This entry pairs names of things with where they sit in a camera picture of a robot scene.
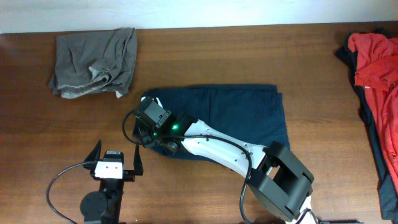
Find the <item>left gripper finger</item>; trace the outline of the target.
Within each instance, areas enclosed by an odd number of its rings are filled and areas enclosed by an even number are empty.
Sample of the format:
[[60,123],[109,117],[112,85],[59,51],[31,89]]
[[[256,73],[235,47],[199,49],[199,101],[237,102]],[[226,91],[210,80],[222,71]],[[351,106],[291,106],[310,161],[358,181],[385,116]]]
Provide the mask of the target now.
[[94,169],[100,159],[102,142],[99,140],[94,149],[87,155],[84,160],[83,167],[85,169]]
[[144,173],[144,169],[143,169],[143,165],[142,165],[142,160],[141,160],[141,155],[140,155],[138,144],[136,144],[136,146],[135,146],[133,166],[134,166],[134,175],[142,176]]

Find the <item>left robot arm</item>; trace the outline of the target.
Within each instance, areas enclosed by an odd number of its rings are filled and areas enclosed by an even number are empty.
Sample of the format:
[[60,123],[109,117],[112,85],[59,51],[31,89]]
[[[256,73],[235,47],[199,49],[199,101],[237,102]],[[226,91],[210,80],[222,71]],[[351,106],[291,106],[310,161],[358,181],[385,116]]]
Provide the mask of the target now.
[[80,204],[84,224],[120,224],[119,216],[124,194],[124,184],[134,182],[144,173],[139,146],[135,147],[133,170],[124,168],[124,153],[106,151],[101,155],[101,141],[87,155],[83,167],[90,171],[99,189],[86,194]]

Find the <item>navy blue garment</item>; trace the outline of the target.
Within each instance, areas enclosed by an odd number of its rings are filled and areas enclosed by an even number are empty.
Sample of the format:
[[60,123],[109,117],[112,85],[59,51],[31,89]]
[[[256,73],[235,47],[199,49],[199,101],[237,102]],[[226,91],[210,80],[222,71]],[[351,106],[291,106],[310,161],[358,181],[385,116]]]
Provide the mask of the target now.
[[143,94],[158,99],[174,115],[189,114],[211,128],[251,144],[290,146],[283,94],[275,85],[193,85],[153,88]]

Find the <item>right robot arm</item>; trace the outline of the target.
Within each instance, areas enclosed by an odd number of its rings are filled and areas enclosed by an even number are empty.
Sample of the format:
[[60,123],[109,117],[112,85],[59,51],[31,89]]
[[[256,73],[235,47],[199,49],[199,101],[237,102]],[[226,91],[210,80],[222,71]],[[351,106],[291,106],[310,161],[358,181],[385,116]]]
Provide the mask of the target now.
[[279,142],[251,144],[223,134],[187,114],[173,115],[158,99],[143,97],[132,113],[145,147],[203,157],[244,177],[239,210],[251,189],[268,212],[286,223],[318,223],[311,206],[313,174]]

